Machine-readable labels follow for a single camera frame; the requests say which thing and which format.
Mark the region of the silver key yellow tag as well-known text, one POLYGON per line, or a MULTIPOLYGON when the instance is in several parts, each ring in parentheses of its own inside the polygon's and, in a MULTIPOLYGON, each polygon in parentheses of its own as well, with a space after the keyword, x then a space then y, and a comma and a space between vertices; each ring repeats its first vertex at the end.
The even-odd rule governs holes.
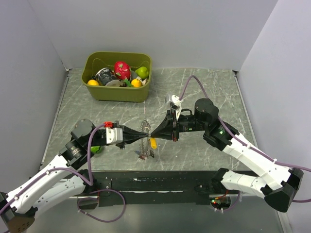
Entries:
POLYGON ((150 138, 150 146, 152 149, 157 149, 157 142, 156 139, 153 137, 150 138))

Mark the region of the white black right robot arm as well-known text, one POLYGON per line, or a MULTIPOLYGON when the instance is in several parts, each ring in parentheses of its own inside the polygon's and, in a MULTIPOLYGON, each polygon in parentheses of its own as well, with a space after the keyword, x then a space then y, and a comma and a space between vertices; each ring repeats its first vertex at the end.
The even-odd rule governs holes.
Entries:
POLYGON ((260 197, 279 212, 287 212, 302 182, 303 171, 280 165, 266 158, 234 127, 220 120, 219 109, 210 99, 196 101, 194 111, 182 115, 182 101, 176 95, 167 98, 170 109, 165 119, 151 133, 153 138, 176 142, 180 133, 203 131, 203 139, 251 169, 255 176, 236 173, 227 168, 219 169, 212 178, 212 188, 217 193, 238 190, 260 197))

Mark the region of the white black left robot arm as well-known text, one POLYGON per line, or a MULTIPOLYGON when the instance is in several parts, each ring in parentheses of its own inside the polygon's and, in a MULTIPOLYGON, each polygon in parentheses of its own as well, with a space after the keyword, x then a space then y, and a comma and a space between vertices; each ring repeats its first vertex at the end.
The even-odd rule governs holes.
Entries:
POLYGON ((16 189, 0 194, 0 217, 9 233, 27 230, 39 214, 69 197, 95 192, 91 147, 123 149, 149 136, 117 121, 96 127, 88 119, 78 121, 70 134, 71 140, 43 169, 16 189))

